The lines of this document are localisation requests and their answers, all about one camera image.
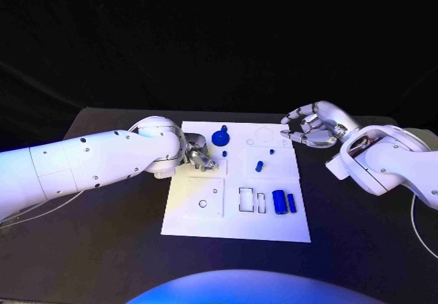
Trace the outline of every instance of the table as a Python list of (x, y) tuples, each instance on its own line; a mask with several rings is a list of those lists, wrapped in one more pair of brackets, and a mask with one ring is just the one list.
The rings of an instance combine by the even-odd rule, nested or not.
[[(128, 129), (151, 115), (179, 125), (183, 120), (271, 124), (282, 118), (281, 114), (87, 108), (66, 139)], [(385, 117), (357, 120), (396, 124)], [(0, 230), (0, 298), (124, 303), (190, 274), (255, 269), (311, 277), (389, 303), (435, 302), (438, 261), (412, 230), (409, 190), (399, 186), (380, 197), (368, 194), (350, 178), (337, 180), (324, 167), (339, 146), (294, 146), (311, 243), (161, 236), (170, 179), (143, 173), (87, 191), (48, 216)], [(32, 215), (68, 198), (46, 203)], [(438, 211), (418, 201), (415, 212), (424, 241), (438, 251)]]

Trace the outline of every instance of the blue knob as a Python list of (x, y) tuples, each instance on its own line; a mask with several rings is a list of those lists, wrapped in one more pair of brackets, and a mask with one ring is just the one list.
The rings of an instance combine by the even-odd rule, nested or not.
[(221, 131), (216, 131), (212, 135), (212, 142), (215, 146), (222, 147), (231, 141), (231, 136), (226, 133), (226, 125), (222, 126)]
[(259, 172), (262, 170), (262, 161), (258, 161), (258, 166), (255, 167), (255, 171)]

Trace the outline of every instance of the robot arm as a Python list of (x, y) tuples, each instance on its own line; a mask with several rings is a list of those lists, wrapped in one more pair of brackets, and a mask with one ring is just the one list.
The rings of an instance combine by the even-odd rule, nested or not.
[[(314, 148), (329, 148), (337, 140), (342, 142), (340, 153), (326, 163), (339, 179), (352, 176), (363, 190), (375, 195), (402, 184), (438, 209), (438, 152), (419, 137), (392, 125), (362, 128), (327, 101), (290, 112), (282, 124), (300, 115), (308, 115), (301, 122), (304, 133), (285, 130), (282, 135)], [(429, 142), (437, 144), (438, 137), (427, 134)]]
[[(202, 139), (199, 134), (185, 135), (170, 120), (150, 117), (138, 124), (138, 134), (115, 130), (0, 153), (0, 220), (38, 203), (143, 171), (166, 178), (182, 163), (213, 168)], [(192, 159), (193, 153), (205, 162)]]

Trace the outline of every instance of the blue object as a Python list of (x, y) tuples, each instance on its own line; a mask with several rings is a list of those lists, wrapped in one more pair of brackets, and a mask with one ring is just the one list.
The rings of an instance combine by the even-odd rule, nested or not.
[(241, 269), (208, 271), (180, 277), (150, 289), (128, 304), (291, 302), (383, 304), (356, 291), (307, 277)]
[(258, 166), (255, 167), (255, 171), (259, 172), (262, 170), (262, 161), (258, 161)]
[(290, 201), (290, 212), (295, 213), (297, 208), (295, 208), (295, 201), (294, 201), (294, 195), (293, 194), (287, 195), (287, 200)]
[(222, 126), (221, 131), (216, 131), (212, 135), (212, 142), (215, 146), (222, 147), (231, 141), (231, 136), (226, 133), (226, 125)]
[(274, 198), (274, 207), (277, 214), (287, 214), (288, 206), (285, 204), (285, 192), (284, 190), (272, 191), (272, 198)]

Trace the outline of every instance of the robotic hand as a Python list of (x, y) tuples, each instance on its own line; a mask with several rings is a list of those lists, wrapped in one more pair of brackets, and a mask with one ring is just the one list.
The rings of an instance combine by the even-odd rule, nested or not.
[(327, 101), (291, 111), (281, 120), (301, 121), (304, 133), (284, 130), (282, 136), (313, 148), (329, 148), (337, 140), (340, 153), (326, 167), (339, 179), (349, 176), (366, 192), (380, 195), (399, 184), (425, 204), (438, 209), (438, 137), (428, 130), (393, 125), (362, 127), (349, 114)]
[(206, 139), (185, 134), (163, 117), (143, 119), (130, 131), (115, 130), (0, 153), (0, 220), (59, 196), (98, 188), (138, 175), (172, 177), (190, 163), (216, 167)]

